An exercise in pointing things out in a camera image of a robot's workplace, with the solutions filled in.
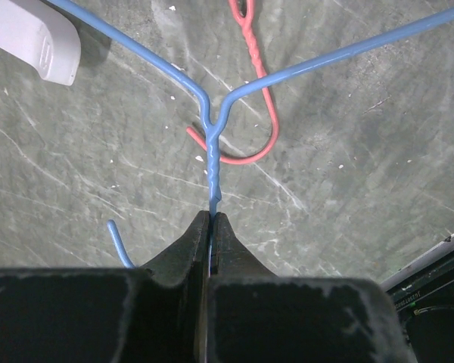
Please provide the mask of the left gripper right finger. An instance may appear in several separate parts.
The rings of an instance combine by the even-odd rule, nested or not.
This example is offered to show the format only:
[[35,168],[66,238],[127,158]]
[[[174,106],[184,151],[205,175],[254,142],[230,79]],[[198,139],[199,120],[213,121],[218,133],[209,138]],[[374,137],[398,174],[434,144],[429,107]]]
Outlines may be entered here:
[[409,362],[390,297],[360,278],[279,277],[213,221],[210,362]]

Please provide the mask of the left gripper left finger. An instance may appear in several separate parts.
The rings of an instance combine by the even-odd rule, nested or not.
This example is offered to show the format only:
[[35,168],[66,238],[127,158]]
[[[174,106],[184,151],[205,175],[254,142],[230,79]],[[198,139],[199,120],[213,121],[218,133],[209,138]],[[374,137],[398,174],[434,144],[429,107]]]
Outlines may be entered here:
[[203,362],[209,227],[137,268],[0,268],[0,362]]

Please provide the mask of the blue wire hanger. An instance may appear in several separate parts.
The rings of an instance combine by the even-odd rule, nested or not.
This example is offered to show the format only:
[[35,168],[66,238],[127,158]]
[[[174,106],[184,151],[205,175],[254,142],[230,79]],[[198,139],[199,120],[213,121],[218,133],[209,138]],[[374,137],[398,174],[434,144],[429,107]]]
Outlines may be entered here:
[[[338,273],[353,263],[387,273],[454,235],[454,206],[429,189],[454,171],[454,137],[420,87],[443,75],[454,54],[454,6],[380,31],[237,88],[219,105],[182,68],[164,60],[72,1],[58,8],[110,37],[193,97],[203,131],[209,209],[233,212],[247,247],[273,268],[298,271],[310,260]],[[288,133],[268,172],[223,171],[230,115],[247,96],[291,80]]]

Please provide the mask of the red wire hanger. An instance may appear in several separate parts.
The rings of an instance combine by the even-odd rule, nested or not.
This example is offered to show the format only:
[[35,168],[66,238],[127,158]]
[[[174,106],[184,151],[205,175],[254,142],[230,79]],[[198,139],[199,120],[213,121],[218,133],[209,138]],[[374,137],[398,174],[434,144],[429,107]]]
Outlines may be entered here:
[[[188,71],[209,93],[216,110],[235,88],[267,74],[267,47],[282,13],[281,1],[185,1]],[[230,169],[254,166],[274,148],[278,111],[267,88],[236,101],[225,128],[221,163]]]

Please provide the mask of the white clothes rack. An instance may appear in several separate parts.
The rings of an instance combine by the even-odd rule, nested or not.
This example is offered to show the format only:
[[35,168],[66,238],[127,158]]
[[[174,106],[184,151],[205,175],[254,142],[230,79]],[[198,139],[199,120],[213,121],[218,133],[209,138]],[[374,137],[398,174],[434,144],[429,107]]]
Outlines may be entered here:
[[76,27],[41,1],[0,1],[0,49],[48,82],[73,84],[81,57]]

